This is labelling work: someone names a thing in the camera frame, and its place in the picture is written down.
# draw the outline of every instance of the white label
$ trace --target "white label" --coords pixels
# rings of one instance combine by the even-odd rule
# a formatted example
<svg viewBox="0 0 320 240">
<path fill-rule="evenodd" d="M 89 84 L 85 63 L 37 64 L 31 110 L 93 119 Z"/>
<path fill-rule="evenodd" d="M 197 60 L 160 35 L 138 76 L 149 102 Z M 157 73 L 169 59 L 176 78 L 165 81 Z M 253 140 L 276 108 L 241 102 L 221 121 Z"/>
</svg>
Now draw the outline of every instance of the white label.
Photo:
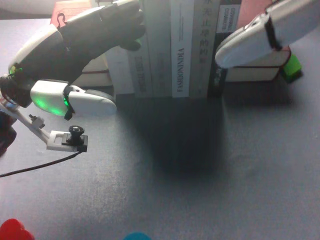
<svg viewBox="0 0 320 240">
<path fill-rule="evenodd" d="M 233 33 L 237 28 L 240 4 L 221 5 L 216 32 Z"/>
</svg>

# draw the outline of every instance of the blue object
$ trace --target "blue object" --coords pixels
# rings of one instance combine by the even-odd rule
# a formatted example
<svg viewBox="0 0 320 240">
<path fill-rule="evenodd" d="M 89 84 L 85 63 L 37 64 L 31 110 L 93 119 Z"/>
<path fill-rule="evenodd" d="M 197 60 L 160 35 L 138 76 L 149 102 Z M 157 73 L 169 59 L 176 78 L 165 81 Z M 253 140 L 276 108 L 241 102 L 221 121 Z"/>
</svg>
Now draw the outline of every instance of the blue object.
<svg viewBox="0 0 320 240">
<path fill-rule="evenodd" d="M 134 232 L 126 236 L 123 240 L 151 240 L 151 238 L 142 232 Z"/>
</svg>

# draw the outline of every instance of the row of books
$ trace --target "row of books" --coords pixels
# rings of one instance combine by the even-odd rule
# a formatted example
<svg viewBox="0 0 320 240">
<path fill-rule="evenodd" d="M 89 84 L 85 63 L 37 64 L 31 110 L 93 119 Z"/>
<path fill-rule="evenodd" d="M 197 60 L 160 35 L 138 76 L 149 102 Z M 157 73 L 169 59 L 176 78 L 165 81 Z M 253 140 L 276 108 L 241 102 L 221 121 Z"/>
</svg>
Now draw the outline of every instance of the row of books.
<svg viewBox="0 0 320 240">
<path fill-rule="evenodd" d="M 64 11 L 72 8 L 70 15 L 111 3 L 67 2 L 61 3 Z M 220 94 L 224 82 L 270 81 L 289 59 L 288 47 L 229 70 L 219 68 L 214 56 L 228 35 L 250 23 L 271 3 L 272 0 L 141 0 L 146 26 L 146 34 L 139 40 L 142 47 L 138 51 L 114 47 L 92 60 L 76 84 L 112 84 L 116 95 L 134 93 L 139 98 L 207 98 Z"/>
</svg>

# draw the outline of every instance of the black cable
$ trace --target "black cable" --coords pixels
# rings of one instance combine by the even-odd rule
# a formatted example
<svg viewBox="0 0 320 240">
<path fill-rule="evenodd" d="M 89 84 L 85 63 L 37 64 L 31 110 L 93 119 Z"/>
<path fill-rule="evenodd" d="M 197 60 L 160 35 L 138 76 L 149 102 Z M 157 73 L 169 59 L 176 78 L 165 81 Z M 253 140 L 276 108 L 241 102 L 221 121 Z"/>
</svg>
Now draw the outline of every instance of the black cable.
<svg viewBox="0 0 320 240">
<path fill-rule="evenodd" d="M 20 173 L 24 173 L 24 172 L 28 172 L 28 171 L 32 171 L 32 170 L 36 170 L 36 169 L 45 168 L 45 167 L 48 167 L 48 166 L 51 166 L 54 164 L 58 164 L 58 163 L 62 163 L 62 162 L 67 161 L 69 159 L 75 158 L 76 156 L 78 156 L 81 153 L 82 153 L 82 151 L 78 151 L 70 156 L 66 156 L 66 157 L 61 158 L 59 160 L 51 161 L 51 162 L 48 162 L 48 163 L 45 163 L 42 165 L 33 166 L 33 167 L 29 167 L 29 168 L 25 168 L 25 169 L 21 169 L 21 170 L 17 170 L 17 171 L 11 171 L 8 173 L 0 174 L 0 178 L 4 178 L 4 177 L 10 176 L 10 175 L 20 174 Z"/>
</svg>

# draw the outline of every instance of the gray table surface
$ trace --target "gray table surface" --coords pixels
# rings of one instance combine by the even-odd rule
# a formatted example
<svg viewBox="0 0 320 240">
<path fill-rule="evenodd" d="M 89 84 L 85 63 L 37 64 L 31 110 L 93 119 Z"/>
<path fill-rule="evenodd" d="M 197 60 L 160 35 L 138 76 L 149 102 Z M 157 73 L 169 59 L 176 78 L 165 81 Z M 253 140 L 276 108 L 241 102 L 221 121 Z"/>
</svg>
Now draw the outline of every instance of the gray table surface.
<svg viewBox="0 0 320 240">
<path fill-rule="evenodd" d="M 0 21 L 1 74 L 48 22 Z M 47 130 L 83 126 L 88 152 L 1 178 L 0 222 L 17 218 L 40 240 L 319 239 L 319 42 L 320 28 L 292 44 L 304 76 L 291 85 L 228 84 L 208 101 L 122 96 L 116 115 L 70 122 L 31 105 Z M 1 173 L 69 155 L 14 128 Z"/>
</svg>

